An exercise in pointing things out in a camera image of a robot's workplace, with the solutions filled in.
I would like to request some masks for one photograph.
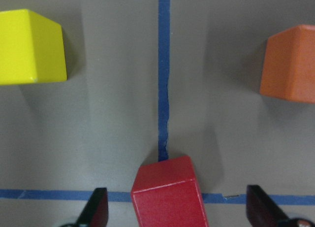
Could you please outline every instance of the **yellow cube side face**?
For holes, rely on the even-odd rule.
[[[36,81],[44,83],[67,80],[61,26],[32,11],[30,20],[38,76]]]
[[[31,35],[28,10],[0,12],[0,85],[37,78]]]

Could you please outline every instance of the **yellow cube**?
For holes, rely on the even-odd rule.
[[[60,24],[27,9],[0,12],[0,85],[65,80]]]

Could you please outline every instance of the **cube face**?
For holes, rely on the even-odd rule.
[[[27,9],[0,12],[0,85],[65,80],[61,26]]]
[[[131,191],[141,227],[208,227],[188,156],[139,168]]]
[[[315,26],[299,25],[268,39],[260,93],[315,103]]]

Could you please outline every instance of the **red cube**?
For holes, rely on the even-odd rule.
[[[209,227],[188,156],[141,166],[131,198],[141,227]]]

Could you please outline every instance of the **black object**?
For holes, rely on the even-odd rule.
[[[247,186],[246,215],[253,227],[315,227],[306,219],[290,219],[259,185]]]
[[[105,227],[107,221],[107,189],[97,188],[92,193],[76,223],[66,224],[61,227]]]

